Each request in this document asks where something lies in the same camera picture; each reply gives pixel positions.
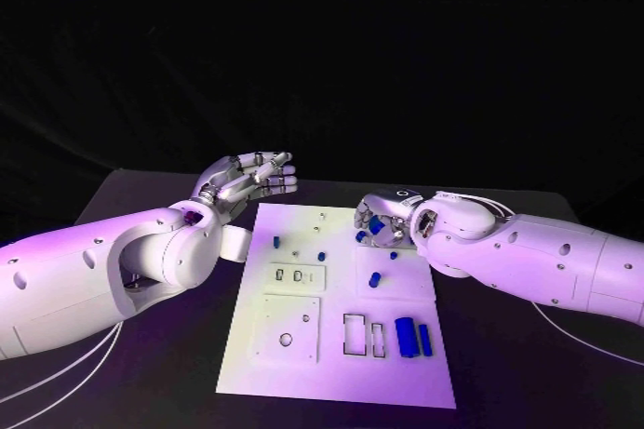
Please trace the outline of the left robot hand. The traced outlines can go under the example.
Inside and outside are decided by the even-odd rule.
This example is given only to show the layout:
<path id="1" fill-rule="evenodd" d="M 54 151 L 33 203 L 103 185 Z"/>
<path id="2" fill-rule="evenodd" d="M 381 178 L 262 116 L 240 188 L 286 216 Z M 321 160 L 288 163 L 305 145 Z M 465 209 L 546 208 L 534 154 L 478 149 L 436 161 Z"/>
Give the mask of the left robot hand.
<path id="1" fill-rule="evenodd" d="M 204 170 L 190 200 L 207 206 L 221 223 L 242 214 L 246 203 L 296 191 L 289 152 L 255 152 L 224 156 Z"/>

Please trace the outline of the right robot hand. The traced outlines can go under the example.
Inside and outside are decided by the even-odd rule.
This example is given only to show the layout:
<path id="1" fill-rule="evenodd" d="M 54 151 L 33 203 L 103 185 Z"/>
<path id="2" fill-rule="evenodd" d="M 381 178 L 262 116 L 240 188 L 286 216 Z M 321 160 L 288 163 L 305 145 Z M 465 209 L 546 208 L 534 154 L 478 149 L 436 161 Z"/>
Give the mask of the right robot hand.
<path id="1" fill-rule="evenodd" d="M 402 188 L 367 194 L 354 211 L 357 241 L 376 248 L 412 248 L 410 220 L 422 195 Z"/>

